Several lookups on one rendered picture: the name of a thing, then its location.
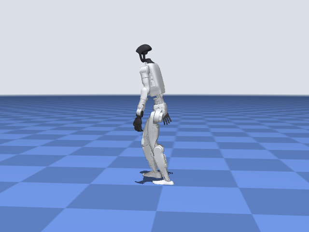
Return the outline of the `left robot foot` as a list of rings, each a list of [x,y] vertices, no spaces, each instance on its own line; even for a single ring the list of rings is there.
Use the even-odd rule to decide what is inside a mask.
[[[174,185],[174,182],[173,181],[165,181],[164,179],[162,180],[156,180],[156,181],[153,181],[152,183],[154,184],[161,184],[161,185]]]

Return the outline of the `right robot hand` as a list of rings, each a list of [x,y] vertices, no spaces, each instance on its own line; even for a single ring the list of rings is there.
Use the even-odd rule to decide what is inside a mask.
[[[166,115],[165,115],[165,117],[163,118],[163,122],[164,122],[164,125],[165,125],[165,121],[166,121],[166,124],[168,124],[169,123],[169,119],[170,119],[170,117],[169,117],[169,119],[168,119],[168,117],[169,117],[169,114],[167,113]],[[164,120],[165,119],[165,120]],[[168,120],[168,123],[167,123],[167,120]],[[170,121],[171,121],[171,119],[170,119]]]

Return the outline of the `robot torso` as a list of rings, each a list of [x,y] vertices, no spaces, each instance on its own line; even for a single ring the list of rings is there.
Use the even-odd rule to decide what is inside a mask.
[[[147,63],[143,66],[149,66],[149,81],[150,81],[150,93],[151,97],[157,96],[157,98],[153,98],[155,105],[153,106],[154,111],[157,109],[162,109],[164,116],[168,113],[167,105],[164,102],[164,99],[160,96],[160,94],[165,93],[165,86],[162,78],[162,74],[158,64],[156,63]]]

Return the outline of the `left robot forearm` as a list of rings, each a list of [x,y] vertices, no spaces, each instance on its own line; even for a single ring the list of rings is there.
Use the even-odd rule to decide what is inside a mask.
[[[141,111],[144,112],[146,102],[148,101],[147,93],[148,93],[148,90],[146,88],[141,89],[140,102],[139,102],[138,109],[136,112],[137,115],[139,116],[140,116]]]

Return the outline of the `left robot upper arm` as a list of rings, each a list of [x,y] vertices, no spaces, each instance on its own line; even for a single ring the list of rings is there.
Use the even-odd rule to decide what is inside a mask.
[[[140,68],[140,74],[142,78],[142,83],[144,85],[143,88],[146,88],[148,90],[147,95],[150,93],[150,81],[149,81],[149,73],[150,73],[150,68],[149,66],[143,66]]]

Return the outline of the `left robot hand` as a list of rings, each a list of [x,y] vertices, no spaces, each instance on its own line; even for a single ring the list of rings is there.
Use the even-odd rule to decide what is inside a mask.
[[[141,124],[142,124],[142,120],[141,120],[141,118],[143,117],[143,111],[141,111],[141,113],[140,113],[140,116],[139,115],[137,115],[136,114],[136,118],[135,118],[135,120],[134,120],[134,122],[133,122],[133,125],[134,125],[134,129],[136,130],[136,131],[143,131],[142,130],[142,128],[141,128]]]

